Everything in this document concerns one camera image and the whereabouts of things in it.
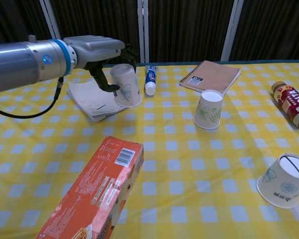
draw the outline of dark curtain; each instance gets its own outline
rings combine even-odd
[[[51,38],[39,0],[0,0],[0,43]]]
[[[299,59],[299,0],[245,0],[230,60]]]
[[[218,61],[233,0],[149,0],[149,61]]]
[[[140,51],[137,0],[51,0],[51,4],[62,38],[106,36]]]

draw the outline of paper cup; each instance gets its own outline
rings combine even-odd
[[[193,118],[194,123],[205,129],[217,128],[220,124],[222,103],[223,95],[220,92],[214,90],[203,91]]]
[[[257,190],[269,203],[292,208],[299,202],[299,156],[283,154],[258,178]]]
[[[138,80],[133,66],[129,64],[119,64],[110,70],[113,84],[120,86],[118,91],[114,92],[114,100],[123,107],[138,106],[142,97]]]

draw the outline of toothpaste tube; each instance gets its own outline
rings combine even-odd
[[[145,66],[145,92],[149,96],[153,96],[156,92],[156,74],[158,68],[156,66]]]

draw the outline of blue ring light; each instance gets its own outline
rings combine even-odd
[[[48,55],[48,54],[45,54],[43,56],[43,62],[45,62],[46,64],[51,64],[53,62],[53,58],[52,56]]]
[[[64,57],[65,57],[65,62],[66,62],[66,69],[65,69],[65,73],[63,76],[66,76],[70,73],[70,70],[71,70],[70,54],[69,54],[68,50],[66,49],[66,47],[59,40],[52,39],[52,41],[54,41],[56,44],[58,44],[59,47],[61,48],[61,50],[63,51]]]

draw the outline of plastic bottle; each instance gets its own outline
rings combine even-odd
[[[275,100],[299,128],[299,92],[283,81],[274,83],[271,89],[274,92]]]
[[[158,68],[156,66],[145,66],[145,70],[145,93],[149,96],[153,96],[156,92],[156,75]]]

